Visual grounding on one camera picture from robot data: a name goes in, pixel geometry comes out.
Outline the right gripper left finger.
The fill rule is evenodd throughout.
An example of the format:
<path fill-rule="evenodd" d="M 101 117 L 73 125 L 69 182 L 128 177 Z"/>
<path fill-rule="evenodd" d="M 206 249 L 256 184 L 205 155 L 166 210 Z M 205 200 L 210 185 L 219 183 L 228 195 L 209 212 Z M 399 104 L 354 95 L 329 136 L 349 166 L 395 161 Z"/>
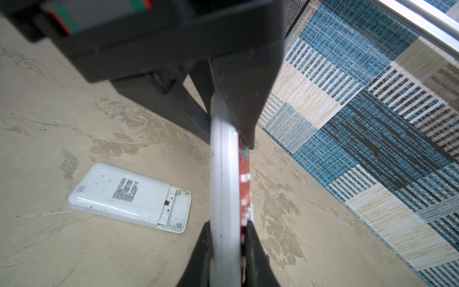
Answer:
<path fill-rule="evenodd" d="M 190 260 L 176 287 L 208 287 L 212 258 L 210 222 L 203 225 Z"/>

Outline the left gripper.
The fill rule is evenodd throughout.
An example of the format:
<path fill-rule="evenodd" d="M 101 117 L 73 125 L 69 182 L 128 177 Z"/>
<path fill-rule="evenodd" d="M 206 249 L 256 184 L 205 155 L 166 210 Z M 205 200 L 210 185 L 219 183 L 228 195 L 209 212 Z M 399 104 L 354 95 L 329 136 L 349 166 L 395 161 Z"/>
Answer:
<path fill-rule="evenodd" d="M 112 80 L 207 144 L 210 117 L 176 65 L 284 37 L 283 1 L 2 1 L 1 13 L 30 42 L 49 39 L 88 82 Z"/>

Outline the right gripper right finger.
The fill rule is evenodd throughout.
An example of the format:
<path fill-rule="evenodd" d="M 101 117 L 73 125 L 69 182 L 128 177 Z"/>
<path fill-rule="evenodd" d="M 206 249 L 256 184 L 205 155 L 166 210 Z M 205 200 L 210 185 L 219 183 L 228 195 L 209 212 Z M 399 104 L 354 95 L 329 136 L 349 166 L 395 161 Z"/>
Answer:
<path fill-rule="evenodd" d="M 244 287 L 280 287 L 252 221 L 244 228 L 246 258 Z"/>

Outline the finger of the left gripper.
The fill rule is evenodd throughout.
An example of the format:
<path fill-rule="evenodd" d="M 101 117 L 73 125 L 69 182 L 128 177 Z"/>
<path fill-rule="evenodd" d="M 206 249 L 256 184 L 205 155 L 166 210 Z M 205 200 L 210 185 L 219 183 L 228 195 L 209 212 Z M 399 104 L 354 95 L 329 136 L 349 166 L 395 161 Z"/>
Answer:
<path fill-rule="evenodd" d="M 244 144 L 255 147 L 255 129 L 273 88 L 283 59 L 283 40 L 243 52 L 199 61 L 191 80 L 210 114 L 211 98 L 218 92 L 228 106 L 230 121 Z"/>

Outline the red remote control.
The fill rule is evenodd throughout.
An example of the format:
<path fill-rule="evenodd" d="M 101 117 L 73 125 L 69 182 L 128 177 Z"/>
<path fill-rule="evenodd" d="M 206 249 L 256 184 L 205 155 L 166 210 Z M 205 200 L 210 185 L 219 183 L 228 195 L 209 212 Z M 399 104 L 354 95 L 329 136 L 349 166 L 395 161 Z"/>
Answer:
<path fill-rule="evenodd" d="M 211 287 L 240 287 L 241 219 L 239 134 L 219 92 L 211 99 L 210 230 Z"/>

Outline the white remote control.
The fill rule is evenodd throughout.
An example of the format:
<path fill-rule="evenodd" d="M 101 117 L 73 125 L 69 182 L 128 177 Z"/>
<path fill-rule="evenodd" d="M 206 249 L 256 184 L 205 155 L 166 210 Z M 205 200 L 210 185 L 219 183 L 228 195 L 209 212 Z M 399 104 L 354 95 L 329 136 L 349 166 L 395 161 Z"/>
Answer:
<path fill-rule="evenodd" d="M 105 163 L 97 163 L 69 195 L 72 209 L 174 234 L 186 230 L 191 193 Z"/>

